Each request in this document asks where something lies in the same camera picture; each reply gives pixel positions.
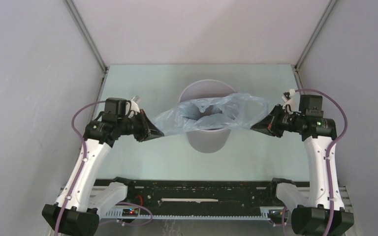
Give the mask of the light blue plastic trash bag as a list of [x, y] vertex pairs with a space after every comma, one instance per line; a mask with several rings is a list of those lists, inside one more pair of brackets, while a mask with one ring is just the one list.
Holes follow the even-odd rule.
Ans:
[[223, 128], [250, 129], [269, 114], [267, 100], [248, 93], [184, 101], [152, 119], [165, 136]]

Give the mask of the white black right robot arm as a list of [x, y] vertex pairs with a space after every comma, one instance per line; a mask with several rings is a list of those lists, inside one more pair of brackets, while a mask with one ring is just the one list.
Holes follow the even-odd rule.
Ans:
[[309, 164], [309, 194], [305, 197], [291, 180], [275, 178], [266, 198], [274, 206], [285, 205], [291, 213], [290, 223], [295, 234], [341, 236], [354, 225], [354, 215], [346, 211], [337, 181], [336, 123], [324, 118], [320, 95], [301, 95], [299, 110], [292, 111], [294, 94], [294, 91], [285, 92], [284, 104], [276, 105], [251, 129], [277, 138], [286, 131], [301, 135]]

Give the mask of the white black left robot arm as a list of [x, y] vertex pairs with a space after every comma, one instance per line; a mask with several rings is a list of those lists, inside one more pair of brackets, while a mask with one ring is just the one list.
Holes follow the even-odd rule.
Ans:
[[117, 204], [130, 206], [135, 201], [135, 190], [122, 182], [110, 183], [94, 198], [91, 192], [102, 162], [121, 136], [132, 135], [138, 142], [164, 136], [139, 108], [140, 100], [138, 96], [104, 100], [104, 110], [86, 125], [84, 133], [71, 121], [81, 142], [79, 156], [55, 203], [46, 204], [42, 210], [54, 235], [93, 236], [111, 208]]

